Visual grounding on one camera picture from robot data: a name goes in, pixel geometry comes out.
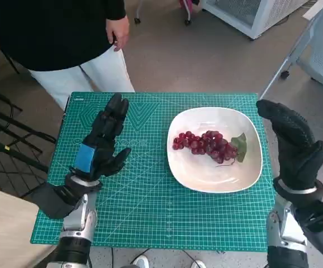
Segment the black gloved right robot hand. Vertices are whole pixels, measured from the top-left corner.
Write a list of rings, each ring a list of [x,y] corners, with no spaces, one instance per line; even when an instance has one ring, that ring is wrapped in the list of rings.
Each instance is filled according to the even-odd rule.
[[[278,178],[292,190],[313,188],[323,165],[323,141],[316,141],[307,121],[285,105],[262,99],[256,106],[277,137]]]

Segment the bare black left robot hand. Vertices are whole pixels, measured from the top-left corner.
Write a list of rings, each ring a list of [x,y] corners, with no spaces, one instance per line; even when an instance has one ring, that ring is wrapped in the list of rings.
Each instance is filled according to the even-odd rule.
[[[128,108],[129,101],[116,93],[98,112],[90,133],[80,144],[74,166],[69,168],[71,175],[93,182],[101,176],[117,174],[124,167],[131,148],[115,154],[115,144],[124,128]]]

